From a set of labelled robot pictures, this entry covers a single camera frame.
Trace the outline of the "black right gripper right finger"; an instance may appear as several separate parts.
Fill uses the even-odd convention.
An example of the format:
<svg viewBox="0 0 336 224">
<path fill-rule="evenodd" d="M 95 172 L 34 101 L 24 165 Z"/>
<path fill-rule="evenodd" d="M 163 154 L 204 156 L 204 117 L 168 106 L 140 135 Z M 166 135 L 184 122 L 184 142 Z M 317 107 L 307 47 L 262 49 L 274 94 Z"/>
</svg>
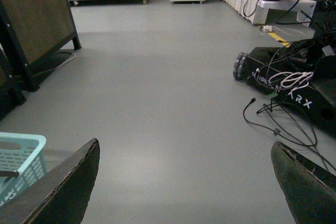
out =
<svg viewBox="0 0 336 224">
<path fill-rule="evenodd" d="M 335 223 L 335 175 L 282 142 L 270 155 L 295 223 Z"/>
</svg>

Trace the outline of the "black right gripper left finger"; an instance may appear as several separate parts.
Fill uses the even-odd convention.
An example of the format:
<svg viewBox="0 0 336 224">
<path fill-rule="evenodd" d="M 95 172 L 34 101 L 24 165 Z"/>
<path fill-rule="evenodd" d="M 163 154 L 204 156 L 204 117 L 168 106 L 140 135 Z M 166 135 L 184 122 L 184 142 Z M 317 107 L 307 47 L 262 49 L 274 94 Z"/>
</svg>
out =
<svg viewBox="0 0 336 224">
<path fill-rule="evenodd" d="M 1 223 L 81 223 L 96 181 L 100 144 L 93 138 L 1 206 Z"/>
</svg>

